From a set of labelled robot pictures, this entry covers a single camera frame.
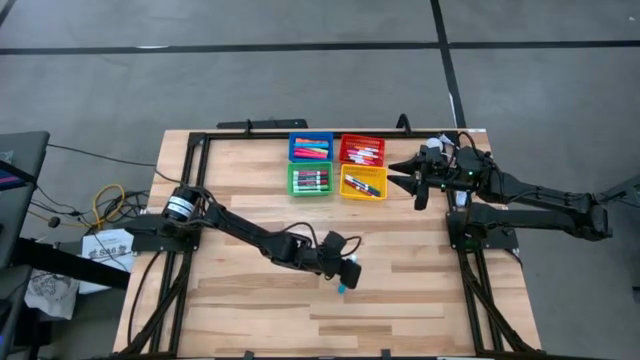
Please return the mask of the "black bar device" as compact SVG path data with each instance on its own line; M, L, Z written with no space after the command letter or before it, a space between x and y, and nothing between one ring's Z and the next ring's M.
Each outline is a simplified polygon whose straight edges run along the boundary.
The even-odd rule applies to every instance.
M266 119L266 120L251 120L246 119L243 121L231 121L231 122L219 122L216 125L217 129L241 129L241 130L253 130L253 129L306 129L308 123L305 119Z

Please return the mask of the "black metal table frame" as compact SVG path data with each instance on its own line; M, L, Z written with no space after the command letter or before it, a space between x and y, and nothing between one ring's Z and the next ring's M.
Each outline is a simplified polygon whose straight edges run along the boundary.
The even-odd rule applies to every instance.
M158 157L149 206L160 211L177 176L202 185L230 211L264 228L346 237L362 268L355 290L337 280L271 264L252 246L217 230L203 233L185 290L169 307L157 343L125 355L129 335L155 310L178 271L164 256L138 256L114 351L117 360L472 356L506 346L462 281L461 255L449 244L450 200L433 191L418 211L399 187L383 200L339 193L286 193L284 129L169 130Z

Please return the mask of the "light blue Expo marker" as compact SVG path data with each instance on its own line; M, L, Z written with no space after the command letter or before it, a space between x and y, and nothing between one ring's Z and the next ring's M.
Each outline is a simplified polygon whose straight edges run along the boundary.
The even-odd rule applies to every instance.
M346 259L350 259L350 260L358 263L358 257L356 255L349 255ZM338 292L340 294L344 294L347 290L353 290L353 289L347 289L341 283L339 284Z

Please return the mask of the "yellow plastic basket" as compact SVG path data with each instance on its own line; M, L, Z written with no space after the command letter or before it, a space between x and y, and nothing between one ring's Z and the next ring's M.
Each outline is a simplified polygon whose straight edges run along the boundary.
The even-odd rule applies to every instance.
M351 175L380 191L379 197L365 196L344 183L345 176ZM382 201L387 198L387 169L383 167L343 164L340 172L340 190L342 197L351 200Z

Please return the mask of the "red plastic basket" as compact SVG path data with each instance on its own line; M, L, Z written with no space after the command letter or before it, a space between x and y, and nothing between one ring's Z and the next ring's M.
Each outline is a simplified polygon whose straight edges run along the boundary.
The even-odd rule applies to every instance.
M381 167L384 163L384 155L385 155L385 141L382 138L377 137L368 137L361 136L355 134L345 134L341 138L340 149L339 149L339 160L341 163L349 163L349 156L347 150L354 149L354 147L370 147L377 148L380 151L378 153L374 153L378 156L378 159L375 159L375 166Z

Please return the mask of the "blue plastic basket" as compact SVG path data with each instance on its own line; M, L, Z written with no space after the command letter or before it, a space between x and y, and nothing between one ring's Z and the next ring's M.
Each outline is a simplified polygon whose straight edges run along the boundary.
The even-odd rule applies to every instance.
M315 140L318 142L328 142L329 143L329 148L328 152L327 152L327 159L326 160L322 160L322 161L318 161L318 160L311 160L311 161L301 161L300 159L295 159L293 157L294 154L294 149L295 148L307 148L307 147L302 147L302 146L296 146L294 144L294 141L296 138L303 138L303 139L311 139L311 140ZM291 162L325 162L325 161L329 161L331 162L333 160L333 146L334 144L334 136L332 132L294 132L291 133L289 135L289 160Z

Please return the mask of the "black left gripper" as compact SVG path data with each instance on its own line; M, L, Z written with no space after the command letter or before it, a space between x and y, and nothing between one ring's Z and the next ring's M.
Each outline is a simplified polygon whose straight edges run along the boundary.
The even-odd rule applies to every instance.
M355 289L360 279L362 267L350 259L325 258L322 254L322 244L318 248L303 247L297 252L294 268L323 275L329 281L340 274L340 283L347 289Z

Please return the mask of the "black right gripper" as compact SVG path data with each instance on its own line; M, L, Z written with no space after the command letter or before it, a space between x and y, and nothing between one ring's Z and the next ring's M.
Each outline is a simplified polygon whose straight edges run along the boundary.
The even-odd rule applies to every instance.
M390 164L390 170L413 175L420 172L426 164L424 155L416 154L409 160ZM465 146L457 151L451 164L442 166L432 163L423 175L423 181L429 187L453 189L458 191L476 191L488 181L493 171L493 159L488 153ZM414 197L414 209L422 211L427 207L429 187L414 176L388 175L387 179Z

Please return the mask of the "white printed paper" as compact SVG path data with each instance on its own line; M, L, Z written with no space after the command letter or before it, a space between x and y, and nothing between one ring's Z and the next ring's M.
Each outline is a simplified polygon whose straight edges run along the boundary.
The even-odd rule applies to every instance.
M119 270L131 272L133 236L124 229L103 230L86 235L82 240L81 256Z

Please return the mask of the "thin red Expo marker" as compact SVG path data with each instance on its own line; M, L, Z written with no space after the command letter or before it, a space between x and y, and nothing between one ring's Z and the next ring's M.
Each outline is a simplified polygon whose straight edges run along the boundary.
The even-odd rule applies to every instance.
M365 196L375 196L373 193L371 193L369 190L365 189L364 187L360 186L358 183L353 182L349 179L345 179L344 183L353 188L354 190L358 191L359 193L364 194Z

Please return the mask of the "black support beam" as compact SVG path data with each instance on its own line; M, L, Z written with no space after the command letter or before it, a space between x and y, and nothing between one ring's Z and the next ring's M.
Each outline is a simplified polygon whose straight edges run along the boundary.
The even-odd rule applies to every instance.
M9 265L28 265L34 269L64 275L76 280L126 290L130 274L108 265L78 257L52 245L20 238L8 257Z

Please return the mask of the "green plastic basket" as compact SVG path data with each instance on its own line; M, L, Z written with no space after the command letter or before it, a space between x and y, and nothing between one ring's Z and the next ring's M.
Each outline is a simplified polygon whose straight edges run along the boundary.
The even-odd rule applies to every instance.
M324 192L301 192L294 193L292 186L292 178L294 177L293 171L309 171L309 170L328 170L329 174L329 191ZM333 165L330 162L299 162L299 163L290 163L287 168L287 192L289 195L294 197L313 197L313 196L328 196L333 192Z

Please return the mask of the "patterned white cloth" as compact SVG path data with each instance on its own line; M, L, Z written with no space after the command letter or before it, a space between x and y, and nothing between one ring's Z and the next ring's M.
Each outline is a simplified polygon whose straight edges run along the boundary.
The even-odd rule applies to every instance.
M68 276L35 270L25 292L24 301L53 318L71 320L80 282Z

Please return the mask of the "grey equipment stand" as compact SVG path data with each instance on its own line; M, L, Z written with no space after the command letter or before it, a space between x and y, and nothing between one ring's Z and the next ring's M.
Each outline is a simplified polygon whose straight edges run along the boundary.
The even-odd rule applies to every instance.
M640 207L640 174L613 186L602 193L602 202L621 201Z

